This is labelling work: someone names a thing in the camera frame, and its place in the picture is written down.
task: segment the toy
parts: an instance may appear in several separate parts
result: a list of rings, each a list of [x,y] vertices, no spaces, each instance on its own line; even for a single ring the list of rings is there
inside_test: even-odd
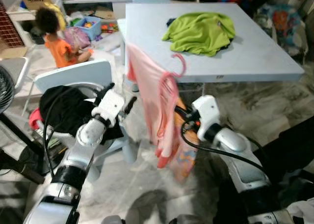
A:
[[[118,25],[116,24],[102,25],[102,32],[113,33],[116,31],[119,31]]]
[[[103,37],[99,34],[98,36],[96,36],[95,41],[100,41]]]
[[[84,28],[91,28],[94,24],[95,24],[95,22],[85,22],[83,24],[83,27]]]

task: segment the child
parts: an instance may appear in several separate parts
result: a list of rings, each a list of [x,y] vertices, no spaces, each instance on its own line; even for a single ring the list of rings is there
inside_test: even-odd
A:
[[[40,8],[36,14],[36,23],[40,30],[44,31],[45,46],[50,50],[57,68],[67,67],[76,63],[88,61],[91,57],[89,51],[79,54],[79,45],[72,47],[57,35],[59,21],[55,12],[48,8]]]

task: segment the gray table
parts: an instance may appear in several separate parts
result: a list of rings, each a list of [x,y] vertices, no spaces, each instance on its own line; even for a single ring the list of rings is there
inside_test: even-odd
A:
[[[162,41],[166,23],[191,12],[219,12],[234,22],[231,45],[214,57],[182,53],[187,62],[182,83],[296,81],[304,70],[242,9],[233,3],[127,4],[126,42],[133,43],[167,71],[180,71],[171,42]]]

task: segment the orange shirt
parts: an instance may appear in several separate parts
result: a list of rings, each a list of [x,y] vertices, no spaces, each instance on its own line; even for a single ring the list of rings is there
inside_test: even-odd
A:
[[[52,56],[54,57],[57,68],[67,67],[76,64],[78,61],[74,56],[70,61],[65,58],[66,52],[71,52],[72,47],[65,40],[58,38],[55,41],[49,41],[47,36],[45,37],[45,46],[50,50]]]

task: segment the blue toy bin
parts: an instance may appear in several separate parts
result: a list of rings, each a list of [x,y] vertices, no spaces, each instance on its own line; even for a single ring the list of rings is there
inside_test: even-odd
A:
[[[96,36],[102,33],[102,24],[101,19],[97,17],[85,16],[83,19],[79,20],[74,26],[82,29],[85,32],[91,41],[95,40]],[[91,28],[85,28],[83,25],[86,22],[95,22]]]

